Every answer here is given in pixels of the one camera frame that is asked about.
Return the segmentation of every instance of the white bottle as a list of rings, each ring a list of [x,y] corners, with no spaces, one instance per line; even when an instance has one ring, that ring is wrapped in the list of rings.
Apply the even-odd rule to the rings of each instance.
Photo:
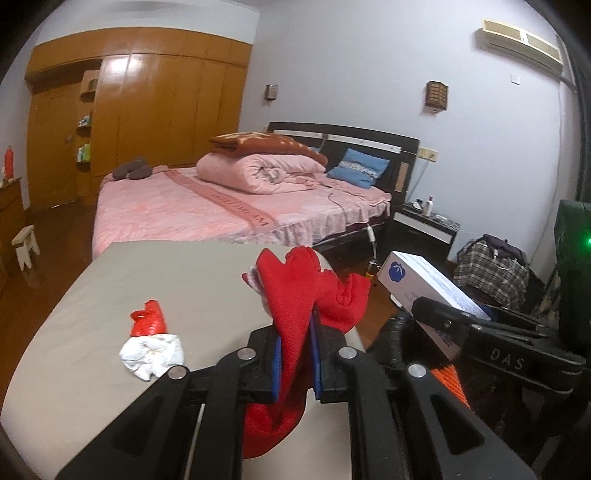
[[[423,206],[423,215],[425,217],[430,217],[432,212],[433,212],[433,197],[429,197],[429,199],[425,202],[425,205]]]

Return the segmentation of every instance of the red plastic bag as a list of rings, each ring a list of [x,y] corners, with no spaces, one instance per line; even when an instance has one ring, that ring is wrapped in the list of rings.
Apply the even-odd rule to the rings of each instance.
[[[134,327],[131,329],[130,336],[132,337],[168,333],[164,315],[156,300],[148,300],[145,304],[145,310],[136,310],[130,316],[135,322]]]

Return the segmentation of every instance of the red bottle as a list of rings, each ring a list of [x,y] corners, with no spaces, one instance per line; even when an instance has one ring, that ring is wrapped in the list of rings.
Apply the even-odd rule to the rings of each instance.
[[[9,180],[14,177],[14,152],[11,147],[4,154],[4,176]]]

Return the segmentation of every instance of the black clamp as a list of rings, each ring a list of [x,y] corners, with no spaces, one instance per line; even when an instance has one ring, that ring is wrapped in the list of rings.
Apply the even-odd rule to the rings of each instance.
[[[349,403],[353,480],[534,480],[531,469],[422,365],[381,367],[342,332],[310,321],[322,403]],[[57,480],[238,480],[247,403],[272,403],[281,339],[255,330],[215,367],[172,367],[99,433]],[[191,449],[197,418],[199,432]]]
[[[567,397],[581,380],[585,359],[564,348],[555,330],[522,313],[491,307],[496,321],[425,297],[413,303],[418,322],[443,332],[462,355],[508,374],[531,390]]]

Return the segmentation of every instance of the tissue box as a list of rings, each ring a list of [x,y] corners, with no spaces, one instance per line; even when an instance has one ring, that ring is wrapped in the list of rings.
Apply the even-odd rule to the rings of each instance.
[[[391,252],[378,273],[378,280],[402,304],[408,312],[419,297],[427,297],[446,303],[454,308],[471,313],[478,318],[490,320],[470,297],[456,287],[438,269],[418,255]],[[437,346],[453,359],[459,352],[445,333],[419,322]]]

